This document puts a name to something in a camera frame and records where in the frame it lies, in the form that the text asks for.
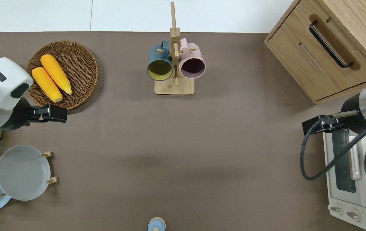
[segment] wooden mug tree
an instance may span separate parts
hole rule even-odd
[[[183,77],[180,72],[180,28],[176,27],[176,16],[174,13],[174,3],[171,2],[171,23],[170,41],[171,41],[171,62],[173,65],[173,77],[165,81],[155,81],[155,93],[158,95],[192,95],[195,93],[195,80]]]

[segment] pink mug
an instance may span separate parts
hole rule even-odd
[[[182,44],[180,50],[183,50],[183,53],[180,54],[180,73],[189,79],[199,78],[205,72],[206,66],[198,45],[188,43],[186,38],[182,38],[180,42]]]

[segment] brown tabletop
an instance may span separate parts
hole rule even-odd
[[[98,85],[67,123],[6,131],[0,156],[26,144],[52,151],[51,184],[11,199],[0,230],[361,230],[331,216],[327,185],[300,173],[301,122],[340,110],[315,106],[264,45],[266,34],[182,33],[206,62],[192,96],[156,95],[148,50],[169,33],[2,32],[0,57],[25,68],[44,45],[77,41],[96,57]],[[324,166],[322,136],[307,149]]]

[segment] wooden cabinet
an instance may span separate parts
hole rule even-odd
[[[265,44],[315,104],[357,92],[366,86],[366,0],[295,0]]]

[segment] oven door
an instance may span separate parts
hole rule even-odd
[[[349,130],[326,133],[324,136],[326,163],[332,161],[334,155],[337,155],[356,135]],[[366,137],[330,169],[327,174],[330,197],[366,208],[365,151]]]

